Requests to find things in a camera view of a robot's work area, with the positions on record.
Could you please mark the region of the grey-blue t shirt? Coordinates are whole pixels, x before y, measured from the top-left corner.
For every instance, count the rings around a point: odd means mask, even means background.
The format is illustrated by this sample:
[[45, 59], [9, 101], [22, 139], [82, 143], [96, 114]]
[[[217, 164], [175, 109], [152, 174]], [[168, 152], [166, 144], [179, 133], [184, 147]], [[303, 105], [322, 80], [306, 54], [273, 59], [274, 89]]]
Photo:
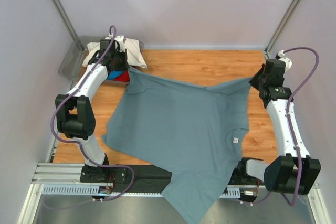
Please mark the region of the grey-blue t shirt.
[[129, 69], [108, 147], [171, 172], [162, 196], [199, 223], [227, 187], [249, 131], [247, 78], [198, 86]]

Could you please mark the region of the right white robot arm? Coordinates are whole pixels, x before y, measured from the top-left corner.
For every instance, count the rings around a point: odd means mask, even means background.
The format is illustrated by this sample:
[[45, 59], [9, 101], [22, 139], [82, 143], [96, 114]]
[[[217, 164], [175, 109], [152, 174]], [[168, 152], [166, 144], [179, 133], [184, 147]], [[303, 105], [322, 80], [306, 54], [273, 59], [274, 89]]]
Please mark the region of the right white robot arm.
[[321, 164], [318, 159], [311, 158], [295, 118], [294, 96], [303, 84], [294, 91], [284, 86], [284, 75], [292, 66], [286, 56], [288, 52], [281, 50], [274, 59], [267, 59], [250, 81], [270, 116], [278, 157], [271, 164], [259, 159], [245, 159], [246, 165], [237, 169], [236, 177], [243, 184], [257, 178], [264, 182], [269, 192], [298, 196], [309, 193], [321, 171]]

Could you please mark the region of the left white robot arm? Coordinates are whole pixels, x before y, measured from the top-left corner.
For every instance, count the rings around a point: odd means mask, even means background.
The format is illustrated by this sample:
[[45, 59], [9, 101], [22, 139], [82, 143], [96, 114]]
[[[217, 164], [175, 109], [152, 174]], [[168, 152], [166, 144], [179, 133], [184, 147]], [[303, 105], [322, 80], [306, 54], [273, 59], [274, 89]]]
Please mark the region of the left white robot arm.
[[100, 40], [100, 49], [89, 60], [86, 72], [79, 82], [67, 94], [60, 94], [55, 99], [56, 110], [51, 118], [51, 129], [65, 135], [66, 139], [58, 140], [64, 143], [77, 144], [93, 178], [104, 183], [110, 178], [110, 169], [105, 165], [106, 155], [99, 146], [94, 135], [96, 119], [91, 101], [98, 88], [114, 71], [126, 71], [127, 50], [123, 36], [113, 36]]

